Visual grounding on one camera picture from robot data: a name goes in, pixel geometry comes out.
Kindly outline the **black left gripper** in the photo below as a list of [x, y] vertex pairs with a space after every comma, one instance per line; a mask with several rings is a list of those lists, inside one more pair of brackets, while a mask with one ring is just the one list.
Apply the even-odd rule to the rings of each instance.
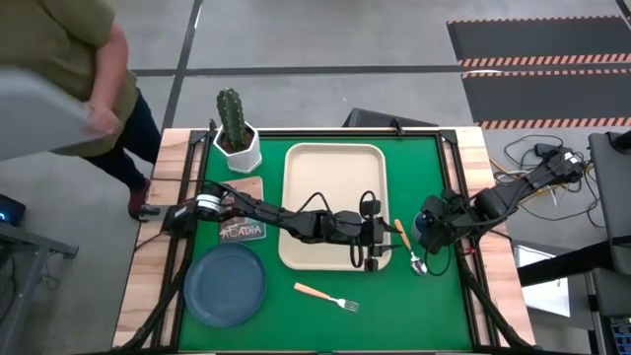
[[363, 222], [359, 234], [360, 245], [366, 249], [363, 255], [364, 270], [375, 272], [379, 269], [378, 257], [381, 257], [388, 249], [397, 249], [403, 247], [401, 244], [384, 244], [385, 233], [400, 234], [400, 230], [396, 226], [386, 223], [383, 217], [380, 217], [382, 203], [376, 198], [372, 191], [366, 191], [362, 194], [359, 202], [360, 217]]

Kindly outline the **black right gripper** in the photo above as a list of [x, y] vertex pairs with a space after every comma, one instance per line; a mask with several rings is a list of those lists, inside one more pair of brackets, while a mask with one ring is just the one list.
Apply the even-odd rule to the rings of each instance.
[[461, 194], [430, 195], [418, 213], [419, 244], [430, 254], [454, 242], [454, 220], [463, 215], [466, 198]]

